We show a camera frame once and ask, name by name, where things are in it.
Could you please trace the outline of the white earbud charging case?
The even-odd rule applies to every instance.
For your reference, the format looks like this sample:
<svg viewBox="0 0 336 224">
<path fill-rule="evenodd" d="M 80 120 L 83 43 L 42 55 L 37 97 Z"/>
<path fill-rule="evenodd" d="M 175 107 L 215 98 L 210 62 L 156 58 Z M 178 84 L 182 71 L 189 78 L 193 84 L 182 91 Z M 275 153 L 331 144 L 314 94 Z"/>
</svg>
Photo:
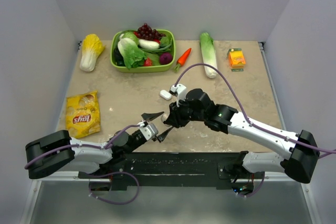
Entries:
<svg viewBox="0 0 336 224">
<path fill-rule="evenodd" d="M 160 95 L 161 98 L 163 98 L 164 100 L 167 100 L 167 101 L 171 100 L 171 98 L 172 98 L 172 95 L 166 90 L 161 90 L 159 95 Z"/>
</svg>

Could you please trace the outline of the pink earbud charging case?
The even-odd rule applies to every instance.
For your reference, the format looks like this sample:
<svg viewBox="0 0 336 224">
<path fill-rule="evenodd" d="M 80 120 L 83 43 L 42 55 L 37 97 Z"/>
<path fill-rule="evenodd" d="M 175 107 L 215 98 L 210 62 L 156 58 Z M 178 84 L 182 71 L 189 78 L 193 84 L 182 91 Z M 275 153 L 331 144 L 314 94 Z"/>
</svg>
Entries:
<svg viewBox="0 0 336 224">
<path fill-rule="evenodd" d="M 164 122 L 167 120 L 167 118 L 169 117 L 168 114 L 164 113 L 162 116 L 161 116 L 161 121 Z"/>
</svg>

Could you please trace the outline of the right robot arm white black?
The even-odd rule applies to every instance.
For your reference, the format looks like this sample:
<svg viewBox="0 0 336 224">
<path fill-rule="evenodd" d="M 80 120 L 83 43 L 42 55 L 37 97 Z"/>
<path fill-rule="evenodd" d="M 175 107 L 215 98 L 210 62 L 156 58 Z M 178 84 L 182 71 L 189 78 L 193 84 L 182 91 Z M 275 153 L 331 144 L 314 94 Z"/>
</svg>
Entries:
<svg viewBox="0 0 336 224">
<path fill-rule="evenodd" d="M 250 119 L 242 111 L 214 103 L 202 89 L 187 91 L 183 85 L 162 90 L 164 98 L 175 96 L 169 105 L 164 124 L 185 127 L 191 121 L 203 122 L 209 129 L 246 138 L 271 151 L 269 153 L 242 152 L 231 173 L 246 178 L 251 173 L 277 172 L 303 184 L 311 182 L 320 152 L 313 134 L 289 132 Z"/>
</svg>

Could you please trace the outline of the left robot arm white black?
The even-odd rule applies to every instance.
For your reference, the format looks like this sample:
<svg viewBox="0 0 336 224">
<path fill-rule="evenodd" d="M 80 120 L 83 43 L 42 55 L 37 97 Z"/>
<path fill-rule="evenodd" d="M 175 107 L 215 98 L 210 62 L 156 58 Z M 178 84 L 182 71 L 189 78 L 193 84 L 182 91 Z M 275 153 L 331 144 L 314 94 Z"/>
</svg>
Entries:
<svg viewBox="0 0 336 224">
<path fill-rule="evenodd" d="M 163 112 L 143 113 L 142 120 L 116 132 L 104 143 L 86 142 L 70 136 L 69 131 L 60 130 L 28 143 L 25 146 L 27 163 L 25 169 L 30 179 L 41 179 L 58 171 L 82 172 L 97 178 L 108 174 L 109 167 L 123 161 L 148 141 L 163 142 L 172 127 L 159 133 L 153 123 L 158 117 L 165 118 Z"/>
</svg>

